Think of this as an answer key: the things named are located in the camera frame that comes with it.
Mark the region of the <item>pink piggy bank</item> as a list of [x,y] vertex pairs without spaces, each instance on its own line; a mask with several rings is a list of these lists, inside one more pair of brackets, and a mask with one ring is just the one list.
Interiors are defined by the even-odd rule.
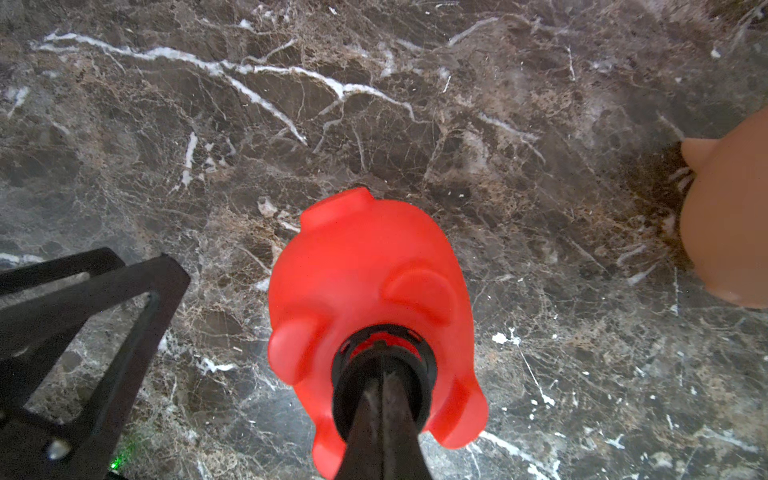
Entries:
[[707,291],[746,308],[767,306],[767,110],[720,139],[687,138],[695,173],[680,216],[684,250]]

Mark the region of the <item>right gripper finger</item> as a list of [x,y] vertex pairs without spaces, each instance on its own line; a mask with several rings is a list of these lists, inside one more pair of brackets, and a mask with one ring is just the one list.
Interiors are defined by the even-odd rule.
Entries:
[[359,401],[337,479],[429,479],[404,387],[388,374]]

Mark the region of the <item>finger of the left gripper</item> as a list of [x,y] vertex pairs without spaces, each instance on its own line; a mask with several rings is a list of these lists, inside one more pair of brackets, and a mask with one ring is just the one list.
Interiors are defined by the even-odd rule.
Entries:
[[10,295],[57,280],[87,273],[90,277],[125,267],[110,248],[99,248],[1,273],[1,295]]
[[190,284],[167,255],[125,264],[1,295],[3,478],[124,477],[124,429]]

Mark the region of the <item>red piggy bank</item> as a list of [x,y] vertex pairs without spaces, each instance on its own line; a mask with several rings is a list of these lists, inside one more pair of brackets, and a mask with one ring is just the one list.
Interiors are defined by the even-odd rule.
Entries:
[[439,226],[361,187],[312,205],[300,227],[271,275],[268,360],[314,423],[318,472],[334,477],[346,449],[334,386],[379,341],[425,368],[431,399],[417,429],[448,449],[474,441],[488,403],[475,374],[468,290]]

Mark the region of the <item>black plug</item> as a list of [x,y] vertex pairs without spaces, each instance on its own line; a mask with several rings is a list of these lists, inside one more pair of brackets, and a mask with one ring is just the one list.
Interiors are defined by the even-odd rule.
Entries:
[[333,357],[332,415],[343,440],[349,437],[367,385],[388,374],[399,379],[413,423],[418,431],[423,429],[437,380],[436,357],[427,341],[414,330],[379,324],[352,334]]

